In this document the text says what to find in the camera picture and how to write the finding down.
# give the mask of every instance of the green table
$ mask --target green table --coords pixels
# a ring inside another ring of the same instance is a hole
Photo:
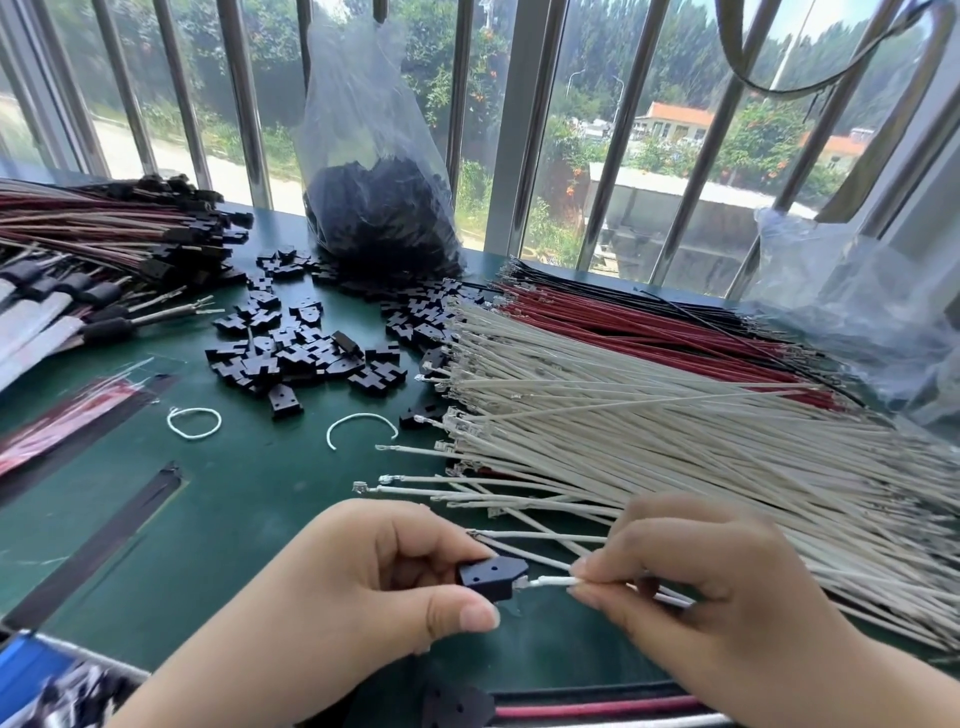
[[[234,260],[239,267],[252,269],[258,252],[280,244],[310,249],[304,218],[258,210],[251,241],[236,249]],[[467,259],[468,277],[473,279],[492,278],[503,263],[501,258],[471,252]],[[576,275],[616,287],[631,285]],[[318,295],[327,331],[342,329],[361,345],[385,339],[375,305],[332,288],[317,288],[309,279],[280,282],[276,291],[285,302]],[[245,297],[242,287],[225,289],[218,293],[217,303],[228,306]],[[370,411],[396,421],[407,407],[430,397],[412,377],[385,400],[362,396],[345,382],[301,389],[304,415],[274,423],[265,401],[228,389],[209,371],[204,348],[216,341],[216,331],[201,318],[153,327],[128,344],[57,356],[0,395],[2,436],[94,377],[109,375],[127,363],[152,355],[156,359],[149,367],[178,376],[155,403],[0,509],[0,614],[53,571],[164,464],[175,460],[187,484],[43,627],[58,638],[155,669],[311,518],[350,497],[353,481],[375,482],[385,473],[437,471],[436,458],[375,450],[373,444],[386,442],[389,432],[373,420],[338,428],[335,452],[324,443],[327,427],[347,414]],[[416,369],[409,352],[404,352],[402,365],[411,372]],[[223,415],[223,427],[207,440],[182,440],[165,423],[172,406],[213,407]],[[436,439],[436,432],[401,431],[397,442],[431,447]],[[463,513],[444,514],[463,525],[490,527],[482,513]],[[562,517],[553,522],[558,527],[564,523]],[[565,560],[572,556],[554,546],[542,552]],[[494,690],[663,676],[617,630],[562,591],[533,590],[516,602],[508,605],[495,633],[438,644],[423,658],[393,666],[365,690],[391,692],[392,699],[378,701],[389,708],[384,715],[404,715],[398,700],[406,700],[410,705],[406,718],[393,722],[400,725],[416,714],[410,686],[431,671]],[[370,707],[377,701],[362,702]]]

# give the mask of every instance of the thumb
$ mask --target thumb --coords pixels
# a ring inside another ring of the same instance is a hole
[[[577,601],[603,613],[637,649],[671,674],[706,648],[706,637],[669,614],[652,598],[623,584],[582,583],[570,588]]]
[[[500,624],[497,608],[466,587],[444,584],[384,594],[389,598],[389,631],[394,659],[422,652],[460,632],[490,632]]]

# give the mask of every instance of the hand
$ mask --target hand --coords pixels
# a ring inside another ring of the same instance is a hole
[[[111,728],[312,716],[442,637],[494,629],[496,608],[453,583],[457,563],[493,555],[423,505],[338,503],[187,641]]]
[[[647,571],[695,587],[702,600],[676,615],[651,598],[655,579],[625,586]],[[695,497],[638,498],[572,573],[588,582],[574,597],[750,728],[960,724],[956,684],[943,690],[948,678],[857,632],[759,515]],[[919,695],[929,685],[939,686],[935,697]],[[925,722],[935,702],[942,710]]]

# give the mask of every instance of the curved white wire piece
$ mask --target curved white wire piece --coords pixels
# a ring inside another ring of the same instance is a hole
[[[209,412],[215,418],[217,418],[217,424],[214,425],[207,432],[201,432],[199,435],[188,435],[183,430],[179,429],[174,425],[174,418],[179,417],[180,415],[186,415],[191,412]],[[215,409],[210,409],[209,407],[187,407],[185,409],[179,409],[178,407],[171,407],[170,412],[167,414],[167,426],[170,427],[174,432],[176,432],[184,440],[202,440],[204,437],[209,437],[218,429],[220,425],[224,423],[224,418],[220,416],[220,413]]]
[[[333,443],[330,442],[330,433],[333,432],[333,428],[339,425],[340,423],[344,423],[347,420],[355,420],[358,417],[373,417],[375,420],[380,420],[381,422],[387,423],[387,425],[390,426],[390,429],[394,431],[394,436],[390,438],[391,440],[395,440],[397,436],[400,434],[400,431],[396,429],[396,427],[394,427],[394,424],[390,422],[390,420],[388,420],[386,417],[375,415],[372,412],[354,412],[352,415],[341,417],[339,420],[333,423],[333,425],[331,425],[326,429],[326,443],[330,446],[330,449],[336,449]]]

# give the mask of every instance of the bundle of white wires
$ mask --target bundle of white wires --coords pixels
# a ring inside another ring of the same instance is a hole
[[[841,609],[960,645],[960,466],[945,446],[864,411],[780,396],[816,384],[719,382],[477,306],[458,314],[438,388],[464,410],[438,423],[452,445],[415,451],[461,464],[435,477],[387,475],[371,490],[500,509],[538,535],[549,529],[535,510],[612,523],[640,494],[732,501],[773,518]],[[496,474],[465,477],[480,469]],[[565,536],[557,540],[585,552]]]

